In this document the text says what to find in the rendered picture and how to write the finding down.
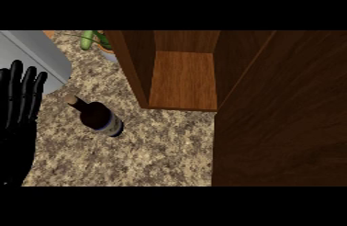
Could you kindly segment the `grey metal sink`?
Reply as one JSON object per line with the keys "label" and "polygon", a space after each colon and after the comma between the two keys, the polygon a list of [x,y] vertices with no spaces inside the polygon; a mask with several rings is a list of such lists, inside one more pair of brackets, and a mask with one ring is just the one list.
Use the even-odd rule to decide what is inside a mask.
{"label": "grey metal sink", "polygon": [[9,68],[13,60],[23,66],[35,66],[47,72],[43,93],[53,93],[68,83],[72,64],[41,30],[0,30],[0,69]]}

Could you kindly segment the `dark wine bottle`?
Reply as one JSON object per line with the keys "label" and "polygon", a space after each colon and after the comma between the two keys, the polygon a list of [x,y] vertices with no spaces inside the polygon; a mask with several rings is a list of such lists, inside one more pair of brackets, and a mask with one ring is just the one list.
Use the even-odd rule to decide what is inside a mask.
{"label": "dark wine bottle", "polygon": [[80,111],[81,123],[96,132],[117,137],[124,131],[124,122],[100,102],[84,102],[75,95],[65,96],[65,102]]}

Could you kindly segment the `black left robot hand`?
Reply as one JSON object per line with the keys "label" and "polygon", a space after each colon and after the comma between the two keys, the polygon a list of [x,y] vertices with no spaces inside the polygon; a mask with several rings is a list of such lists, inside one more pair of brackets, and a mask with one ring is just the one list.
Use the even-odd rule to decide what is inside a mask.
{"label": "black left robot hand", "polygon": [[0,187],[18,187],[29,173],[47,72],[15,60],[0,69]]}

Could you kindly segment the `brown wooden cabinet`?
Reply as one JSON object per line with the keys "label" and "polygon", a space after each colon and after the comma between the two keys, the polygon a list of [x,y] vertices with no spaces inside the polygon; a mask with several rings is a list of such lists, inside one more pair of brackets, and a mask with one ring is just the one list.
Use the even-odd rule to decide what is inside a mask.
{"label": "brown wooden cabinet", "polygon": [[270,30],[109,30],[140,107],[215,112],[272,36]]}

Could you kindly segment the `brown wooden cabinet door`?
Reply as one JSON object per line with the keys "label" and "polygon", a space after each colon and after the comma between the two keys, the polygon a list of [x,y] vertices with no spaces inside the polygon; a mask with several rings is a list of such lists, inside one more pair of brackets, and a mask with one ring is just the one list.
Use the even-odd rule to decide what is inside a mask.
{"label": "brown wooden cabinet door", "polygon": [[347,186],[347,31],[276,30],[214,121],[214,186]]}

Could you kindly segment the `green potted plant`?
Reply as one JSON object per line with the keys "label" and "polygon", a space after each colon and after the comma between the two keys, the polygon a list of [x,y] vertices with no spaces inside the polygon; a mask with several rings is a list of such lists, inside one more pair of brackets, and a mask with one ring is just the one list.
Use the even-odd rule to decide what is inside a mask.
{"label": "green potted plant", "polygon": [[97,45],[99,50],[105,58],[111,62],[117,62],[117,56],[111,48],[108,37],[103,31],[100,30],[84,30],[83,33],[77,36],[80,38],[80,49],[87,51],[93,44]]}

